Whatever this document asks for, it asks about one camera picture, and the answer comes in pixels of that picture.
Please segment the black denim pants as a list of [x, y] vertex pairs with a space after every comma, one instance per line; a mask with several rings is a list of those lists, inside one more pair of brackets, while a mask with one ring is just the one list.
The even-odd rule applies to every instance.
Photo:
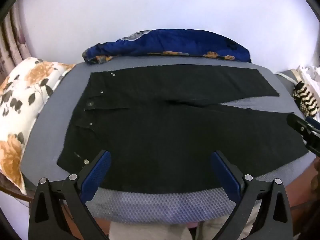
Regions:
[[278, 93], [255, 69], [171, 65], [96, 72], [76, 105], [59, 167], [78, 173], [102, 150], [102, 186], [138, 193], [218, 187], [210, 156], [220, 150], [242, 172], [261, 176], [307, 150], [285, 113], [228, 102]]

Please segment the pink striped curtain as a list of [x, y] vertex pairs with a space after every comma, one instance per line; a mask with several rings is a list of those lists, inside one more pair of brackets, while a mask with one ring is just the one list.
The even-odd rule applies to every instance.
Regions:
[[1, 24], [1, 81], [23, 60], [31, 57], [16, 2]]

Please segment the black white zigzag cloth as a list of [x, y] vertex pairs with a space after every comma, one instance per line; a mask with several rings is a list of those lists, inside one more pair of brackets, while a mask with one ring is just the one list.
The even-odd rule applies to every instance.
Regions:
[[295, 85], [293, 99], [305, 117], [314, 118], [317, 115], [319, 111], [318, 102], [304, 82], [300, 81]]

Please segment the blue floral blanket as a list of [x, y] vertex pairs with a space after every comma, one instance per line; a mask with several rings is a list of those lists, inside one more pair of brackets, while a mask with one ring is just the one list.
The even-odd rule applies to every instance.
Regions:
[[86, 49], [88, 64], [101, 64], [117, 56], [195, 56], [209, 59], [251, 62], [248, 49], [222, 35], [194, 29], [155, 29], [136, 32], [114, 42], [98, 43]]

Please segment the white patterned cloth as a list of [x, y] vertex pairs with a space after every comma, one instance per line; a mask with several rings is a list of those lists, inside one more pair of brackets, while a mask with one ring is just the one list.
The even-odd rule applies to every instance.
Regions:
[[[318, 103], [318, 113], [314, 117], [316, 121], [319, 122], [319, 68], [306, 65], [299, 66], [296, 70], [296, 80], [297, 82], [302, 81], [304, 85], [308, 88], [313, 97]], [[306, 116], [306, 107], [302, 107], [302, 99], [298, 97], [295, 91], [295, 103], [300, 108], [300, 111]]]

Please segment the white floral pillow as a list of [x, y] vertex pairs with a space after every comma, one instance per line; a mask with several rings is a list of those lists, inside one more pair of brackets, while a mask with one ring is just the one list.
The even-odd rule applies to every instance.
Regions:
[[1, 84], [1, 173], [26, 194], [21, 162], [37, 117], [72, 64], [29, 57]]

